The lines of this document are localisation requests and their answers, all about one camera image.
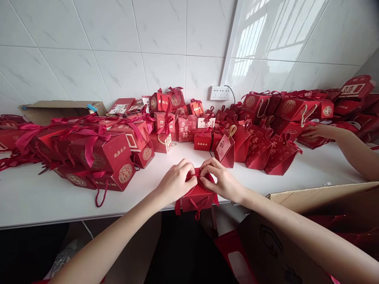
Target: person's left hand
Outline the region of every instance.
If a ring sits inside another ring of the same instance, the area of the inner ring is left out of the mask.
[[[173,165],[165,174],[157,188],[154,190],[158,198],[162,201],[162,206],[166,206],[177,201],[185,195],[192,187],[197,185],[197,177],[193,176],[186,182],[187,174],[195,174],[193,164],[187,159],[183,159],[179,164]]]

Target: floor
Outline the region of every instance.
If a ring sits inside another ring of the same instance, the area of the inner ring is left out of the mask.
[[[232,203],[221,204],[220,207],[213,206],[219,235],[232,231],[250,212],[243,206],[234,206]],[[97,236],[117,218],[106,218],[86,221],[92,234]],[[201,213],[201,224],[209,235],[212,235],[212,213],[211,209],[203,210]],[[152,216],[141,229],[133,236],[128,245],[122,251],[114,265],[105,277],[106,284],[142,284],[144,282],[155,246],[158,241],[161,226],[161,213]],[[70,223],[63,246],[73,239],[81,238],[89,242],[91,236],[82,222]]]

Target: white table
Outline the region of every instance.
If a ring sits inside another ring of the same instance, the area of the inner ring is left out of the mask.
[[[340,185],[365,181],[335,143],[315,150],[300,147],[303,155],[296,156],[284,176],[268,176],[240,163],[230,171],[243,185],[263,195],[321,187],[327,182]],[[41,164],[7,169],[0,172],[0,229],[121,216],[149,194],[173,164],[187,158],[200,167],[209,157],[209,152],[193,150],[193,143],[177,142],[168,154],[156,153],[124,192],[108,191],[101,208],[95,206],[95,191],[76,187],[53,171],[38,176]],[[228,202],[221,197],[219,201]]]

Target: electrical outlet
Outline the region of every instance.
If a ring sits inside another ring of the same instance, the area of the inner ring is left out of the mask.
[[[230,96],[230,89],[228,87],[212,86],[210,92],[211,101],[228,101]]]

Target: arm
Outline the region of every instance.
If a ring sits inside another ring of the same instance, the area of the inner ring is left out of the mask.
[[[197,184],[195,176],[185,182],[188,172],[195,174],[195,169],[186,159],[172,166],[154,191],[81,249],[50,283],[100,283],[140,227]]]
[[[334,139],[353,168],[366,179],[379,181],[379,155],[367,147],[353,132],[328,125],[310,126],[307,129],[314,131],[303,136]]]
[[[313,221],[245,188],[215,158],[205,161],[201,168],[201,176],[209,172],[217,177],[216,184],[201,177],[205,187],[269,220],[341,283],[377,283],[379,263],[356,246]]]

